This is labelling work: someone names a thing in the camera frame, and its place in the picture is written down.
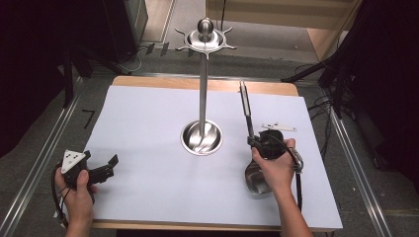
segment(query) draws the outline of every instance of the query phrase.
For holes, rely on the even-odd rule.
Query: metal stand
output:
[[[236,49],[226,43],[225,32],[215,30],[210,19],[205,18],[198,22],[198,29],[183,34],[185,46],[177,50],[191,49],[201,53],[200,75],[200,119],[187,124],[181,132],[182,145],[194,155],[210,155],[215,152],[222,143],[222,131],[219,126],[206,119],[207,111],[207,86],[209,77],[210,53],[228,47]]]

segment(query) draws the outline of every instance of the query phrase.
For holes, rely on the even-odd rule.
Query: floor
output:
[[[189,15],[185,14],[184,12],[187,10],[182,4],[186,1],[177,0],[175,3],[168,33],[165,37],[165,42],[170,42],[167,54],[161,56],[159,48],[154,49],[150,54],[145,54],[143,51],[140,54],[141,67],[133,72],[133,75],[144,73],[199,74],[200,64],[196,54],[189,57],[186,51],[173,50],[173,48],[182,45],[182,36],[173,32],[174,27],[186,32],[194,30],[197,19],[203,13],[200,4],[204,1],[188,1],[189,6],[196,7],[197,11],[189,11]],[[225,26],[234,27],[231,35],[227,34],[227,40],[229,44],[237,45],[239,48],[214,53],[210,57],[210,76],[247,77],[251,80],[278,82],[281,78],[299,72],[307,67],[307,64],[316,62],[315,53],[304,29],[277,28],[278,35],[271,36],[270,30],[260,28],[260,26],[238,26],[234,23],[225,23]],[[255,34],[257,37],[251,39],[246,37],[253,36],[250,32],[258,33]],[[50,196],[50,171],[54,164],[61,159],[65,149],[83,150],[95,121],[99,117],[107,90],[116,76],[97,63],[92,63],[92,65],[94,65],[94,74],[92,78],[83,80],[82,86],[78,90],[80,97],[77,106],[74,108],[60,139],[54,145],[50,159],[45,161],[45,168],[40,171],[41,178],[37,182],[33,181],[36,188],[13,236],[64,235],[64,230],[59,227],[58,221],[52,218],[54,207]],[[137,65],[138,61],[135,58],[124,64],[128,68],[135,68]],[[304,97],[308,107],[314,105],[316,99],[323,96],[322,91],[316,86],[316,80],[320,73],[312,74],[296,83],[298,92]],[[3,220],[6,217],[16,194],[34,164],[37,163],[49,133],[63,112],[62,102],[63,93],[50,103],[19,145],[0,159],[0,174],[2,174],[0,219]],[[96,111],[87,126],[90,114],[83,110]],[[321,114],[312,121],[319,149],[327,137],[325,135],[327,121],[327,114]],[[343,123],[383,210],[391,236],[419,236],[419,225],[417,224],[419,223],[419,196],[415,193],[413,185],[397,172],[383,172],[376,169],[371,149],[365,142],[356,122],[350,116],[344,115]],[[384,236],[376,233],[369,210],[366,209],[335,128],[331,130],[324,165],[344,225],[344,228],[337,230],[334,235]],[[91,236],[116,236],[116,230],[94,229]],[[315,236],[330,236],[330,234],[316,233]]]

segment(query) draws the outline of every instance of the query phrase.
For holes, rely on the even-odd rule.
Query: stand pole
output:
[[[207,86],[209,80],[209,61],[204,53],[201,53],[201,74],[200,74],[200,137],[205,136],[206,110],[207,110]]]

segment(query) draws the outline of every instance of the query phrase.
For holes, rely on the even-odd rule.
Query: black cable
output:
[[[224,23],[224,13],[225,13],[225,2],[227,0],[224,0],[224,6],[222,6],[222,16],[221,16],[221,31],[222,31],[222,24]]]
[[[56,190],[55,190],[55,173],[56,170],[58,170],[59,167],[62,166],[62,162],[59,162],[57,165],[55,165],[55,167],[52,170],[52,174],[51,174],[51,190],[52,190],[52,198],[53,201],[55,203],[55,211],[58,214],[58,218],[61,220],[61,223],[64,225],[65,228],[68,227],[68,221],[65,218],[65,214],[62,211],[62,207],[59,205],[59,200],[58,200],[58,196],[56,195]]]
[[[296,67],[294,70],[293,70],[293,74],[295,74],[296,75],[296,72],[301,68],[301,67],[303,67],[303,66],[312,66],[312,65],[314,65],[314,64],[303,64],[303,65],[300,65],[300,66],[298,66],[298,67]]]

